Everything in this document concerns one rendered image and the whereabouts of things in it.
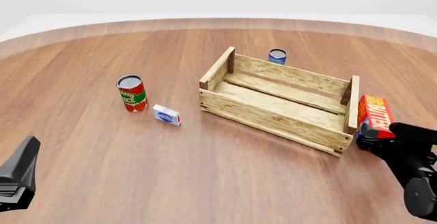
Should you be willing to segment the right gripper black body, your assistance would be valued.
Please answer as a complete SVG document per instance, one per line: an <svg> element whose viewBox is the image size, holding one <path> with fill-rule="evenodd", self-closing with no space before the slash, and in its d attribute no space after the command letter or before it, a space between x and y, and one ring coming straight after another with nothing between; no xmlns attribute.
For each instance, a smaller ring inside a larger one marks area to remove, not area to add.
<svg viewBox="0 0 437 224"><path fill-rule="evenodd" d="M437 178L437 154L431 145L415 145L402 141L377 143L373 153L389 166L399 183L408 183L413 178Z"/></svg>

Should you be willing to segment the small white blue box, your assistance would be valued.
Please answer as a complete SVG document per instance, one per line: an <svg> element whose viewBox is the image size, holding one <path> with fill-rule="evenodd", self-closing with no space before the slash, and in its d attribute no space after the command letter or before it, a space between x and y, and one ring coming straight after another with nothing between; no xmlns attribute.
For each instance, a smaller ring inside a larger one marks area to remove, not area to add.
<svg viewBox="0 0 437 224"><path fill-rule="evenodd" d="M153 106L154 117L160 121L179 126L181 123L180 113L166 107L162 107L159 104Z"/></svg>

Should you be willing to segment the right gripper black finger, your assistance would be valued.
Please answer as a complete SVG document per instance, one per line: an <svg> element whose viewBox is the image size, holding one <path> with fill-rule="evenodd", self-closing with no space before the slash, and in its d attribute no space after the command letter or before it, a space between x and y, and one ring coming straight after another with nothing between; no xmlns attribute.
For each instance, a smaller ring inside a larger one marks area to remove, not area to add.
<svg viewBox="0 0 437 224"><path fill-rule="evenodd" d="M437 145L437 130L400 122L395 122L389 125L389 130L395 135L396 139L406 143Z"/></svg>
<svg viewBox="0 0 437 224"><path fill-rule="evenodd" d="M361 150L379 156L382 144L394 138L395 135L391 131L373 128L368 122L363 122L356 133L356 144Z"/></svg>

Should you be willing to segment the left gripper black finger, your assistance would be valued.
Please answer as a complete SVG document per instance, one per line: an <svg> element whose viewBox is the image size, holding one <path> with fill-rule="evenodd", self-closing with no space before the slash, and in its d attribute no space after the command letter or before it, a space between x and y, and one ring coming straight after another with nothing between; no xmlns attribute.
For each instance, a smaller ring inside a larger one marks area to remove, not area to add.
<svg viewBox="0 0 437 224"><path fill-rule="evenodd" d="M41 143L28 136L0 166L0 186L35 188L36 161Z"/></svg>

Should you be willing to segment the wooden slat tray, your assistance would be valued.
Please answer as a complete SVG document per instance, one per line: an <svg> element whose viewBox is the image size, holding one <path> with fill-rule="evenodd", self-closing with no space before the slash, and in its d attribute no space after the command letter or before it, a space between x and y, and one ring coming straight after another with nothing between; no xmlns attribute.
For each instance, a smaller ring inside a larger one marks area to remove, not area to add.
<svg viewBox="0 0 437 224"><path fill-rule="evenodd" d="M358 76L349 81L235 53L229 47L199 81L202 111L344 154L358 128Z"/></svg>

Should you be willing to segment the red butter box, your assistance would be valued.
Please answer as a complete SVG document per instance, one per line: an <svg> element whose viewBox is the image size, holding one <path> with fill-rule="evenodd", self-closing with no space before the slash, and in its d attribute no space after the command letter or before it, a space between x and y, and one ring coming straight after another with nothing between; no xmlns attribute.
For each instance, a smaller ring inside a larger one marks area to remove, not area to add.
<svg viewBox="0 0 437 224"><path fill-rule="evenodd" d="M363 95L358 103L358 129L363 122L368 122L373 128L389 130L393 117L387 100Z"/></svg>

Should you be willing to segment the red tomato sauce can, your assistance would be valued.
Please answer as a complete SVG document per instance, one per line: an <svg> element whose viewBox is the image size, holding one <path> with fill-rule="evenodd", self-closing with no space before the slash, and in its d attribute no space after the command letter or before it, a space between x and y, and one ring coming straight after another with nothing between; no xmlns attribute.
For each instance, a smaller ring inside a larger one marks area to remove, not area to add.
<svg viewBox="0 0 437 224"><path fill-rule="evenodd" d="M136 113L148 106L143 80L136 74L128 74L117 80L118 88L127 111Z"/></svg>

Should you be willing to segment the blue tin can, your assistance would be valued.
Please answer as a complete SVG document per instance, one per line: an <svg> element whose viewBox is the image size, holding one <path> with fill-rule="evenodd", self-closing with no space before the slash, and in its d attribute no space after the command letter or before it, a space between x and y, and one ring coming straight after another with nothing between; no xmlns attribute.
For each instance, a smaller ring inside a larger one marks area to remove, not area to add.
<svg viewBox="0 0 437 224"><path fill-rule="evenodd" d="M268 54L268 61L284 66L287 53L283 49L272 49Z"/></svg>

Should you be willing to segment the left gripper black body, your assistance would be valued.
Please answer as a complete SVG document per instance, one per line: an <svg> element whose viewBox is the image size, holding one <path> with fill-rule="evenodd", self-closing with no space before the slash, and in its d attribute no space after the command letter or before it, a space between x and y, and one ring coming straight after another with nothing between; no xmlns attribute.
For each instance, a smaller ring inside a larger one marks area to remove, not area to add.
<svg viewBox="0 0 437 224"><path fill-rule="evenodd" d="M35 196L34 177L24 180L0 177L0 212L28 209Z"/></svg>

